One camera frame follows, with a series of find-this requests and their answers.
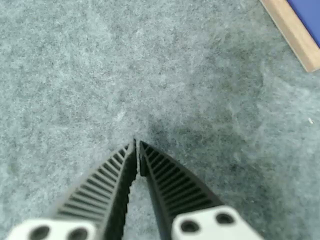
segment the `carpet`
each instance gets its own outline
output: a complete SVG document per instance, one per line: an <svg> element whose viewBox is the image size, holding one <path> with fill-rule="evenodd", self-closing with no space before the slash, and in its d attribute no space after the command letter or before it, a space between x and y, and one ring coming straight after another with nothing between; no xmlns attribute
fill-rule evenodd
<svg viewBox="0 0 320 240"><path fill-rule="evenodd" d="M258 0L2 0L0 236L136 138L266 240L320 239L319 80ZM123 239L160 239L131 192Z"/></svg>

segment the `screw hole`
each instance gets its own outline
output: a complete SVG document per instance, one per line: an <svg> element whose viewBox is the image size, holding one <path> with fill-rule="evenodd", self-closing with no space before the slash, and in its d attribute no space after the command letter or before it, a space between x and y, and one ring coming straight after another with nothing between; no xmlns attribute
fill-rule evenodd
<svg viewBox="0 0 320 240"><path fill-rule="evenodd" d="M199 225L191 220L186 220L181 224L181 230L185 233L195 233L199 229Z"/></svg>
<svg viewBox="0 0 320 240"><path fill-rule="evenodd" d="M216 216L216 220L220 224L232 224L235 220L232 216L226 213L220 213Z"/></svg>
<svg viewBox="0 0 320 240"><path fill-rule="evenodd" d="M88 232L85 228L77 228L73 230L67 240L86 240L88 237Z"/></svg>
<svg viewBox="0 0 320 240"><path fill-rule="evenodd" d="M49 232L50 232L50 228L48 226L39 226L31 232L29 239L43 240L48 236Z"/></svg>

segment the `blue object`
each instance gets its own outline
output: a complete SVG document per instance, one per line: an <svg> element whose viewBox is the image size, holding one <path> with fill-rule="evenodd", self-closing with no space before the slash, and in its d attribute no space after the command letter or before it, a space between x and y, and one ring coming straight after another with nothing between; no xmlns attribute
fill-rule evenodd
<svg viewBox="0 0 320 240"><path fill-rule="evenodd" d="M320 48L320 0L287 0Z"/></svg>

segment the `wooden baseboard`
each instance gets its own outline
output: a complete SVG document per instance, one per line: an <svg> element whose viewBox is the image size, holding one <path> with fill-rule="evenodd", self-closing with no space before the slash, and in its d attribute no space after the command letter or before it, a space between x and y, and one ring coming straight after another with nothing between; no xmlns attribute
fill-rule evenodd
<svg viewBox="0 0 320 240"><path fill-rule="evenodd" d="M320 69L320 48L287 0L260 0L307 72Z"/></svg>

